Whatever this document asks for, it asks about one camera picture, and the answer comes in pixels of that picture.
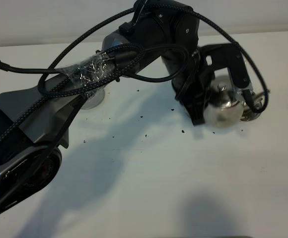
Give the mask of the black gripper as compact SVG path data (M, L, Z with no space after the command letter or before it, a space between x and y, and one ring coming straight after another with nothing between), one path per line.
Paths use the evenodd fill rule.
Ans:
M215 74L208 71L208 49L197 47L185 70L172 79L175 100L184 105L193 126L205 123L204 110L210 100L210 84L215 79Z

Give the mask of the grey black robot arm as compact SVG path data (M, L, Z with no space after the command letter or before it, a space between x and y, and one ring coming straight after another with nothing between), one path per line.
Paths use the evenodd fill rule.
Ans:
M101 50L77 64L58 67L85 38L128 14L133 19L108 35ZM52 181L62 161L59 146L68 147L69 126L88 99L121 76L153 82L139 71L157 58L169 75L154 81L171 81L192 123L203 124L209 91L201 76L201 21L208 19L179 2L139 0L89 29L46 69L17 68L0 60L0 70L40 75L33 88L0 94L0 214Z

